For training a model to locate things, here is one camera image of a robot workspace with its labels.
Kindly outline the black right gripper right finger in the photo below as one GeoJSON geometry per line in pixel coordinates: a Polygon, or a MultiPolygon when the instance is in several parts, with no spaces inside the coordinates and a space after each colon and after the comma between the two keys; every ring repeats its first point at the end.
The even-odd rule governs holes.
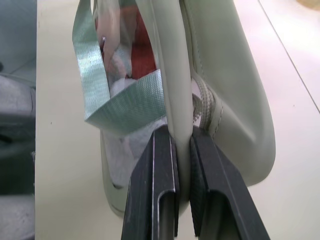
{"type": "Polygon", "coordinates": [[[233,163],[206,133],[190,139],[190,206],[200,240],[268,240],[248,188],[233,163]]]}

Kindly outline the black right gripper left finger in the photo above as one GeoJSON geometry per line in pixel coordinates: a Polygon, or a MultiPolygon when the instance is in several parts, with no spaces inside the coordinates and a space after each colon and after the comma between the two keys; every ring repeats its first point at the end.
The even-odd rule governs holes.
{"type": "Polygon", "coordinates": [[[130,177],[121,239],[173,240],[179,201],[175,142],[167,129],[157,129],[130,177]]]}

